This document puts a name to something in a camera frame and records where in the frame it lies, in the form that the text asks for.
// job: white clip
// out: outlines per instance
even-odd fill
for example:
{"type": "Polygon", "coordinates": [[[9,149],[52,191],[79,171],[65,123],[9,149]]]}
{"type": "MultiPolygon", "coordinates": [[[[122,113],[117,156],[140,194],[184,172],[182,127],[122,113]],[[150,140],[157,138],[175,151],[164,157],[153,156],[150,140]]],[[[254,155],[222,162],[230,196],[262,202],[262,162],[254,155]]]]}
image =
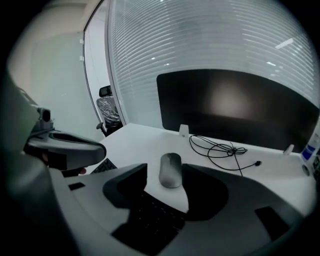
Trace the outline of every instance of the white clip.
{"type": "Polygon", "coordinates": [[[291,152],[292,152],[292,150],[294,150],[294,147],[295,147],[295,145],[291,144],[290,146],[288,146],[288,148],[287,148],[285,151],[283,151],[283,154],[284,154],[285,156],[290,155],[291,152]]]}
{"type": "Polygon", "coordinates": [[[179,135],[184,138],[189,138],[189,126],[186,124],[180,124],[179,135]]]}

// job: plastic wrap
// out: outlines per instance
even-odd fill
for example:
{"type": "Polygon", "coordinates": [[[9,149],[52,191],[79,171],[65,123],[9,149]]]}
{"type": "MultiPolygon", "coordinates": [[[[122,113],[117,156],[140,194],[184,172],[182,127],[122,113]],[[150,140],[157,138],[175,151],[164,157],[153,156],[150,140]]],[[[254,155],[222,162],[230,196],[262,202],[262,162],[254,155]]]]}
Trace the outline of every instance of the plastic wrap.
{"type": "Polygon", "coordinates": [[[121,124],[113,96],[101,97],[96,100],[96,104],[103,115],[106,128],[115,127],[121,124]]]}

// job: black keyboard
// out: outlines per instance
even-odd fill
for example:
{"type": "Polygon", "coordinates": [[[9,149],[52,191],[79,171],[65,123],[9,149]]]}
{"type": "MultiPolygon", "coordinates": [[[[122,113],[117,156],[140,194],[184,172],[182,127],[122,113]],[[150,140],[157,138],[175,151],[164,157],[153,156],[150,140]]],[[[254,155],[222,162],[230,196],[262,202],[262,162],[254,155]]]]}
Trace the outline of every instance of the black keyboard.
{"type": "Polygon", "coordinates": [[[143,192],[134,202],[126,224],[113,236],[150,256],[166,247],[185,225],[186,213],[143,192]]]}
{"type": "Polygon", "coordinates": [[[117,167],[109,160],[109,158],[106,158],[93,172],[90,174],[96,174],[96,173],[102,173],[105,171],[117,169],[117,167]]]}

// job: gray mouse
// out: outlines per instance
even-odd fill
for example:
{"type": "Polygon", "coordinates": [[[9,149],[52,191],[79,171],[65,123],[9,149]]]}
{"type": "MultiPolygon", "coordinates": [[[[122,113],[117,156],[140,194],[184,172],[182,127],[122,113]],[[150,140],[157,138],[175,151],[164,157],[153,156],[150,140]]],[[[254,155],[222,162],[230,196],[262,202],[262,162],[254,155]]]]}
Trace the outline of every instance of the gray mouse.
{"type": "Polygon", "coordinates": [[[181,157],[176,153],[167,153],[161,157],[159,181],[168,189],[177,188],[182,184],[181,157]]]}

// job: white desk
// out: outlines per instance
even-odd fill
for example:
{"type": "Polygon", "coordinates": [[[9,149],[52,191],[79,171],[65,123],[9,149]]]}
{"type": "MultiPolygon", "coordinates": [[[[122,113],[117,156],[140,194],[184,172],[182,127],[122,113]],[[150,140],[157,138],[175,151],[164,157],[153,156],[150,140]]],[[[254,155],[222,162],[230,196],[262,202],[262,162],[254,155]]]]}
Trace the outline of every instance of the white desk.
{"type": "MultiPolygon", "coordinates": [[[[217,143],[229,144],[228,141],[211,139],[217,143]]],[[[240,175],[239,171],[225,171],[204,156],[195,153],[188,138],[178,132],[130,123],[101,141],[106,147],[106,157],[118,168],[133,164],[147,163],[147,185],[145,191],[158,200],[182,212],[188,211],[188,199],[183,186],[165,188],[159,182],[160,158],[166,153],[177,153],[183,164],[209,167],[223,172],[240,175]]],[[[302,170],[304,162],[297,153],[288,156],[282,151],[241,143],[235,147],[245,147],[248,151],[237,156],[240,167],[262,161],[262,165],[242,170],[243,176],[265,185],[279,197],[287,201],[303,216],[312,212],[316,203],[316,182],[306,176],[302,170]]],[[[218,165],[237,169],[234,157],[220,158],[218,165]]],[[[98,164],[89,166],[87,174],[98,164]]]]}

